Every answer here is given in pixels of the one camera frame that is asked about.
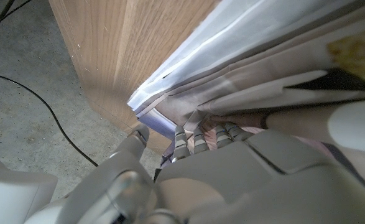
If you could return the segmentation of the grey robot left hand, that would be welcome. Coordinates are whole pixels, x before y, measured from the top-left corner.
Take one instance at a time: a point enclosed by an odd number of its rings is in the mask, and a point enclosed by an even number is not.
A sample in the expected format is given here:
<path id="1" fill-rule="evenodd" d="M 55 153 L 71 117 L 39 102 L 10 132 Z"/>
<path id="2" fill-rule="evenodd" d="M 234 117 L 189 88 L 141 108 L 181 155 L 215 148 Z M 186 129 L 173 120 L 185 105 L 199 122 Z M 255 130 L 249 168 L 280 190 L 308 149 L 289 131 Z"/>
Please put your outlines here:
<path id="1" fill-rule="evenodd" d="M 278 131 L 217 127 L 217 149 L 175 130 L 172 162 L 152 180 L 136 126 L 67 198 L 57 223 L 365 223 L 365 186 L 340 163 Z"/>

